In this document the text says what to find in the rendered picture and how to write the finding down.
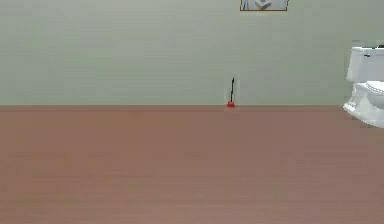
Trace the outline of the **brown framed wall picture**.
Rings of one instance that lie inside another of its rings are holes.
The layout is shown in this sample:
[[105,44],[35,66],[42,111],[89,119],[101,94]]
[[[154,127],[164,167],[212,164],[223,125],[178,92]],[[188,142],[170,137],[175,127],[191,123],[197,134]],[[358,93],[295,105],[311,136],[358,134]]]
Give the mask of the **brown framed wall picture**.
[[289,0],[240,0],[241,11],[286,11]]

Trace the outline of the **white toilet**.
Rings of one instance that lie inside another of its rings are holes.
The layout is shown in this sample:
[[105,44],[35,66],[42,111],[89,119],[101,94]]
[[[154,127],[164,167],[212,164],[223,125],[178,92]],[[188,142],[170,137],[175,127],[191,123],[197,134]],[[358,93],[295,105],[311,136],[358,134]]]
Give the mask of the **white toilet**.
[[384,44],[352,47],[346,80],[352,83],[352,92],[343,109],[384,129]]

